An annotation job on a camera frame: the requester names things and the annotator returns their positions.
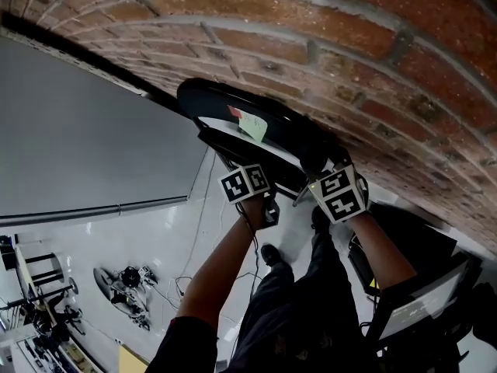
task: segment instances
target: person's right arm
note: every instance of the person's right arm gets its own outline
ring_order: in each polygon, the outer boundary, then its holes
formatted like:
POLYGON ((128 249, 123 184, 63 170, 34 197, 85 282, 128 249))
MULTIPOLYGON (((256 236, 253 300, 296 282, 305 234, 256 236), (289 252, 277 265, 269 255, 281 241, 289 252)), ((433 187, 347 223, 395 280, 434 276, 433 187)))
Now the person's right arm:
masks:
POLYGON ((371 214, 358 214, 350 218, 348 223, 363 247, 381 290, 416 275, 410 262, 388 238, 371 214))

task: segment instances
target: gray wall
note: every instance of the gray wall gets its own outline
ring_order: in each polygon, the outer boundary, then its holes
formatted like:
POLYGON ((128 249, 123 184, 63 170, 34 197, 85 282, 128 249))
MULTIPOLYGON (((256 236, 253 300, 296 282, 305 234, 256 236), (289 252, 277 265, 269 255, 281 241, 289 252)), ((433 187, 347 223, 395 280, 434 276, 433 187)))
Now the gray wall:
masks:
POLYGON ((189 195, 206 147, 187 120, 0 38, 0 216, 189 195))

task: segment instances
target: white floor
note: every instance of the white floor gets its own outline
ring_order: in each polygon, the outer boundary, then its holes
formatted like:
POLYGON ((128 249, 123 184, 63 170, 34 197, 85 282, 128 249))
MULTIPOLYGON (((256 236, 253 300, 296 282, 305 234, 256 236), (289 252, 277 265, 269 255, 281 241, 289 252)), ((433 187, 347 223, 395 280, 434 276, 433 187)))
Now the white floor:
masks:
MULTIPOLYGON (((118 312, 102 295, 93 278, 94 267, 122 270, 128 265, 148 265, 158 278, 158 290, 170 301, 178 304, 174 278, 193 276, 207 258, 223 234, 238 217, 235 208, 225 204, 217 178, 226 172, 219 159, 213 159, 209 151, 196 179, 189 201, 177 207, 152 211, 108 221, 89 222, 85 225, 55 228, 43 232, 20 235, 26 257, 51 251, 56 253, 65 273, 72 276, 79 287, 79 295, 68 302, 75 303, 84 314, 87 335, 80 341, 108 371, 117 371, 115 339, 145 359, 151 360, 169 321, 175 316, 174 308, 159 294, 151 292, 151 331, 135 326, 129 318, 118 312)), ((279 247, 291 262, 295 277, 301 277, 311 255, 311 211, 315 202, 304 199, 297 207, 285 197, 276 198, 280 206, 280 223, 274 228, 258 232, 259 244, 269 242, 279 247)), ((349 274, 360 321, 372 316, 372 303, 366 299, 349 259, 344 242, 337 239, 336 247, 349 274)), ((255 272, 255 256, 249 250, 240 274, 255 272)), ((261 260, 260 276, 267 272, 261 260)), ((234 346, 237 325, 247 304, 253 276, 248 275, 235 282, 233 291, 224 306, 218 330, 218 360, 228 359, 234 346)), ((181 280, 184 288, 188 280, 181 280)), ((482 342, 474 337, 465 339, 464 347, 478 348, 470 353, 481 362, 485 355, 485 367, 478 371, 490 373, 497 365, 497 353, 481 349, 482 342)), ((472 358, 468 357, 471 366, 472 358)))

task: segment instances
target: forearm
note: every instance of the forearm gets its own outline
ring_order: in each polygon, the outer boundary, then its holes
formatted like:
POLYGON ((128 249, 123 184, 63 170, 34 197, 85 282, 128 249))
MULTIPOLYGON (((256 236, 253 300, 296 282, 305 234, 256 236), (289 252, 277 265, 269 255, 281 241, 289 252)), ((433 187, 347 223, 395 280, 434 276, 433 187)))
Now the forearm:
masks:
POLYGON ((372 215, 359 214, 349 219, 349 224, 363 247, 380 289, 389 288, 416 275, 410 262, 372 215))
MULTIPOLYGON (((254 228, 258 228, 260 213, 259 216, 249 215, 254 228)), ((251 242, 252 232, 245 219, 240 217, 189 283, 179 306, 178 317, 196 316, 217 328, 219 313, 251 242)))

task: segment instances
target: computer monitor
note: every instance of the computer monitor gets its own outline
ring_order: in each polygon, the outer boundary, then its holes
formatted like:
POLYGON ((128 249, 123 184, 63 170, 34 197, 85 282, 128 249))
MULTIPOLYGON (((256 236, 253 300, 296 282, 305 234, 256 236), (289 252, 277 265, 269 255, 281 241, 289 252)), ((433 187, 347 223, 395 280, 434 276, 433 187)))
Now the computer monitor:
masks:
POLYGON ((421 321, 436 319, 455 298, 467 265, 468 258, 458 253, 436 272, 385 289, 366 338, 381 349, 389 341, 409 335, 421 321))

